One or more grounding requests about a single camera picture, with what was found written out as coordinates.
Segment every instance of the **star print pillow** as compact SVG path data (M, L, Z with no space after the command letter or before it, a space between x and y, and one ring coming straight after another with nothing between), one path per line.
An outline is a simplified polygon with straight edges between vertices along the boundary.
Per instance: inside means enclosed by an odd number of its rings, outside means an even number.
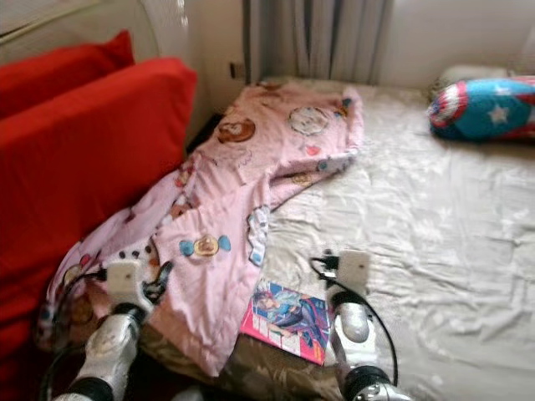
M535 140L535 76L458 82L427 115L431 131L449 140Z

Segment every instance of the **comic book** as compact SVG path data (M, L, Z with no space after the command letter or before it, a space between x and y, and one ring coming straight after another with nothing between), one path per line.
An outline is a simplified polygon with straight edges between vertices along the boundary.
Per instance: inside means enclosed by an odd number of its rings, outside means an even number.
M322 365L329 340L325 301L261 280L240 332Z

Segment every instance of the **pink blanket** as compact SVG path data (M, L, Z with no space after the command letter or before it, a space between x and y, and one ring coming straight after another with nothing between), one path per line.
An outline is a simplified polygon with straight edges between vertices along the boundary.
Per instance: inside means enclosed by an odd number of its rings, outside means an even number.
M245 88L177 172L65 257L48 289L40 345L53 341L49 317L67 280L128 258L146 261L150 280L160 264L173 261L165 299L150 324L217 376L260 276L270 210L343 170L362 135L361 102L352 88L343 95L296 84ZM87 290L96 314L106 314L105 286Z

